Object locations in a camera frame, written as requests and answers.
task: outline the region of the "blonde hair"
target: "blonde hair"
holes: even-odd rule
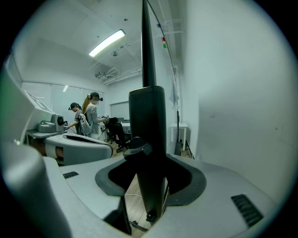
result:
[[[89,99],[89,94],[88,96],[85,98],[84,102],[83,102],[83,114],[86,113],[87,110],[87,106],[90,104],[90,99]]]

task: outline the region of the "gray shirt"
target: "gray shirt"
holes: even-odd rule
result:
[[[83,113],[83,111],[82,111],[81,109],[78,110],[78,111],[75,113],[75,116],[74,116],[74,120],[75,120],[75,121],[79,122],[78,117],[79,117],[79,115],[80,115],[81,113]],[[81,134],[79,123],[75,125],[75,130],[76,130],[76,133],[77,133],[78,135]]]
[[[87,111],[85,113],[87,115],[87,122],[89,125],[92,124],[92,132],[94,134],[99,134],[99,128],[98,128],[98,118],[97,118],[97,109],[96,106],[93,104],[89,104],[87,106]]]

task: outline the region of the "ceiling light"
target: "ceiling light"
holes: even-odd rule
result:
[[[68,85],[65,85],[63,92],[65,93],[65,91],[68,89]]]
[[[94,57],[96,56],[100,51],[102,51],[105,47],[112,44],[116,40],[120,39],[121,37],[125,36],[125,33],[123,30],[119,30],[116,33],[112,34],[108,38],[106,38],[102,43],[100,43],[97,47],[92,50],[89,55]]]

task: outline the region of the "smoke detector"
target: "smoke detector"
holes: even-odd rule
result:
[[[118,55],[118,52],[117,52],[117,51],[113,51],[113,52],[111,53],[111,55],[113,55],[113,56],[117,56],[117,55]]]

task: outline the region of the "ceiling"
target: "ceiling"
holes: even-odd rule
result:
[[[162,19],[160,22],[164,31],[174,31],[174,24],[169,27],[165,19],[172,18],[168,0],[151,0],[150,3],[157,17]],[[41,7],[28,24],[27,30],[30,30],[31,38],[50,41],[80,53],[82,59],[86,59],[86,70],[93,74],[101,72],[103,76],[100,80],[103,82],[110,77],[127,78],[127,75],[142,68],[141,8],[141,0],[53,0]],[[88,55],[99,43],[119,29],[125,32],[123,38],[103,49],[95,57]],[[166,35],[166,38],[172,58],[176,58],[176,36],[171,34]]]

